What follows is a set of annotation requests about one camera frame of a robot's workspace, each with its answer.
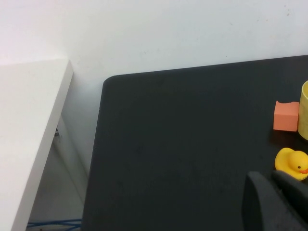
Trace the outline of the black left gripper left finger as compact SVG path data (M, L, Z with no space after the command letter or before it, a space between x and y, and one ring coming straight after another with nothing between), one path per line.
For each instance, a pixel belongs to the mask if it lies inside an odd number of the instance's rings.
M274 180L249 172L242 200L245 231L306 231L308 224L285 198Z

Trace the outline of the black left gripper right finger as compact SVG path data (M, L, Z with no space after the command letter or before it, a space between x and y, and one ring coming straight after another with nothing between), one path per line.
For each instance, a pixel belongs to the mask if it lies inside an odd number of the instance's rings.
M271 177L290 205L308 223L308 186L280 170L273 171Z

